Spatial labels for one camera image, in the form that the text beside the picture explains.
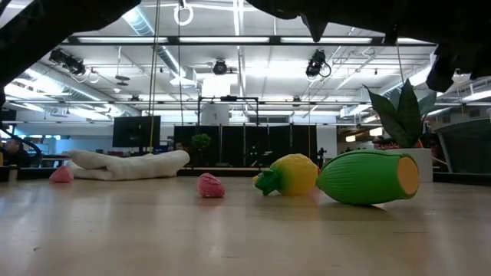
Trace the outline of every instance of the air duct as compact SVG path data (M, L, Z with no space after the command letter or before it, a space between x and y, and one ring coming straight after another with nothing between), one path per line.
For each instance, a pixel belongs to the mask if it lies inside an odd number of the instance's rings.
M123 15L124 21L137 33L139 36L154 36L155 31L150 25L147 17L143 14L140 7L135 7L125 15ZM172 80L171 84L174 86L182 85L186 87L196 86L196 73L192 68L185 69L181 67L172 54L164 46L153 46L152 49L157 51L157 55L160 60L169 68L170 73L176 78Z
M33 78L46 78L46 80L52 81L54 86L59 86L62 90L65 87L69 87L77 94L82 94L85 97L90 98L91 100L114 100L106 94L101 93L85 84L80 84L77 81L73 80L71 77L65 76L58 71L52 70L49 67L44 66L43 64L33 64L29 69L26 70L25 73L31 75L31 77ZM116 105L116 108L121 113L128 113L131 116L141 116L140 111L127 105L119 104Z

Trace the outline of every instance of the green plant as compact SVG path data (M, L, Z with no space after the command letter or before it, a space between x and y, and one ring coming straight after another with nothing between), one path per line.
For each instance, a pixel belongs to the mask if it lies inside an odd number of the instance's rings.
M437 99L431 93L418 102L409 80L400 93L391 93L390 99L379 94L370 94L371 105L381 119L382 126L401 148L412 148L423 134L423 119L433 108Z
M197 134L191 137L191 146L197 151L203 151L211 144L212 139L206 134Z

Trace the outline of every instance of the ceiling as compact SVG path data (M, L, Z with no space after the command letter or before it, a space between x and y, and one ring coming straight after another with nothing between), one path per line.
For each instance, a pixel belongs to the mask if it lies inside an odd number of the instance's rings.
M234 19L233 2L237 0L213 0L194 1L188 0L187 4L193 7L193 19L186 26L179 26L174 20L174 8L177 1L162 1L160 7L158 35L160 36L309 36L308 29L297 18L285 21L274 19L262 11L254 9L243 2L243 15L239 12L239 19ZM23 5L29 1L12 1L11 6L0 18L0 26L15 16ZM145 14L150 25L157 29L156 1L142 1L141 11ZM182 20L187 18L188 11L182 11ZM83 36L133 36L135 31L128 23L120 18L113 24L99 31L90 31L81 34ZM382 34L351 28L349 26L329 24L324 36L382 36ZM77 58L84 59L84 64L99 75L93 74L76 77L82 85L92 88L108 96L107 99L129 100L138 95L141 100L149 99L150 80L152 75L153 49L148 46L123 46L120 49L120 63L118 69L118 46L73 46L61 45L66 53ZM191 67L196 71L199 83L212 77L212 66L217 59L224 59L229 67L233 68L233 74L223 76L223 79L231 84L231 95L240 96L238 85L239 55L241 55L242 75L244 83L243 95L247 97L259 97L260 100L283 101L293 97L302 97L303 100L366 100L366 90L362 85L367 85L373 90L390 86L400 80L400 69L403 75L408 77L414 71L427 66L430 63L430 54L434 47L337 47L337 46L269 46L247 45L238 47L235 45L174 45L166 46L166 49L181 66ZM323 50L332 67L332 74L314 83L305 76L305 68L308 59L316 49ZM50 70L57 71L64 80L64 85L72 82L70 74L61 67L53 67L48 60L48 54L39 63L44 64ZM179 100L181 93L183 100L196 100L200 85L196 88L179 88L173 86L170 81L174 76L163 62L157 58L157 72L155 73L156 100ZM128 86L118 86L115 76L130 77ZM417 86L418 93L425 91L425 84ZM21 99L34 99L25 96ZM147 105L136 106L137 110L147 109ZM157 109L175 110L180 105L157 105ZM186 105L187 109L195 109L196 105ZM264 107L265 109L291 109L291 106ZM320 106L316 111L340 110L342 105Z

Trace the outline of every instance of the potted plant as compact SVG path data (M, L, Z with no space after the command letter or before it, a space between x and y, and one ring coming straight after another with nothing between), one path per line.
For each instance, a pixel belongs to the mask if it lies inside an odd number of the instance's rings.
M203 165L203 154L211 142L212 139L206 134L196 134L191 137L191 149L196 156L196 165Z
M418 102L409 80L406 80L400 93L393 91L388 99L365 88L370 94L373 109L381 119L382 127L399 144L399 149L389 151L410 154L418 166L420 181L432 182L431 149L416 146L423 135L424 117L432 110L437 94L433 92Z

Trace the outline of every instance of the white planter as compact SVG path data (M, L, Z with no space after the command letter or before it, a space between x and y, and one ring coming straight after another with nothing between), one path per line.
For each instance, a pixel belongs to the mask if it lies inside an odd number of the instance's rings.
M416 162L420 174L420 182L433 181L433 159L431 156L431 149L389 149L387 151L390 153L407 153L411 155Z

